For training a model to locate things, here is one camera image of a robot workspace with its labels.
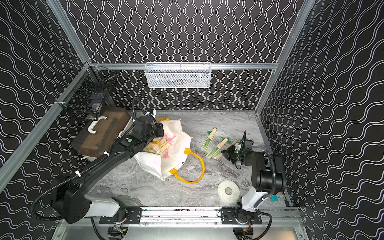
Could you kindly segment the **white tote bag yellow handles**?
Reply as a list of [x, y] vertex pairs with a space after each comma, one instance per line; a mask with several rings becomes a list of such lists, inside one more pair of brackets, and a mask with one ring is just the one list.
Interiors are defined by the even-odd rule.
[[[181, 121], [160, 118], [157, 122], [163, 124], [164, 135], [176, 135], [174, 145], [169, 148], [170, 156], [164, 159], [156, 154], [150, 142], [142, 152], [134, 156], [140, 168], [163, 182], [172, 175], [186, 184], [193, 185], [200, 182], [205, 174], [205, 164], [203, 159], [190, 149], [192, 137], [183, 131]], [[196, 157], [202, 164], [201, 176], [195, 181], [187, 181], [178, 174], [178, 170], [184, 165], [188, 156]]]

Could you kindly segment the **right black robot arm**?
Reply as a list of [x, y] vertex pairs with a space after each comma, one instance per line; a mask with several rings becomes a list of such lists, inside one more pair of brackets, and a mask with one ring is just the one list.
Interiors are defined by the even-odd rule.
[[269, 197], [283, 193], [287, 179], [284, 173], [282, 158], [268, 151], [253, 149], [254, 141], [247, 138], [244, 132], [238, 144], [221, 151], [224, 158], [237, 169], [242, 166], [251, 167], [251, 188], [236, 203], [233, 213], [225, 211], [224, 224], [249, 224], [260, 218], [260, 205]]

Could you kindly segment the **pink folding fans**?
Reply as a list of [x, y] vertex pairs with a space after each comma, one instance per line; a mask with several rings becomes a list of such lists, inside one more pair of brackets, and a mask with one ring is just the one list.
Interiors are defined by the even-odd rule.
[[168, 159], [170, 156], [169, 148], [174, 145], [175, 138], [176, 135], [165, 134], [162, 138], [154, 139], [151, 142], [153, 151], [164, 159]]

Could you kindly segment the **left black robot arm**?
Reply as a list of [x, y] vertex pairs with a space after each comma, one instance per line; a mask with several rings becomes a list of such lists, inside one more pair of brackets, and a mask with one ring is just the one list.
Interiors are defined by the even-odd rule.
[[[126, 160], [142, 152], [155, 138], [164, 136], [164, 127], [152, 115], [140, 116], [134, 121], [132, 133], [117, 138], [110, 149], [86, 167], [75, 173], [54, 179], [52, 186], [39, 195], [30, 206], [32, 217], [40, 221], [65, 220], [68, 224], [83, 218], [106, 217], [120, 224], [128, 217], [127, 207], [115, 199], [87, 197], [90, 189], [106, 174]], [[50, 206], [58, 216], [45, 217], [36, 210], [37, 204], [49, 196]]]

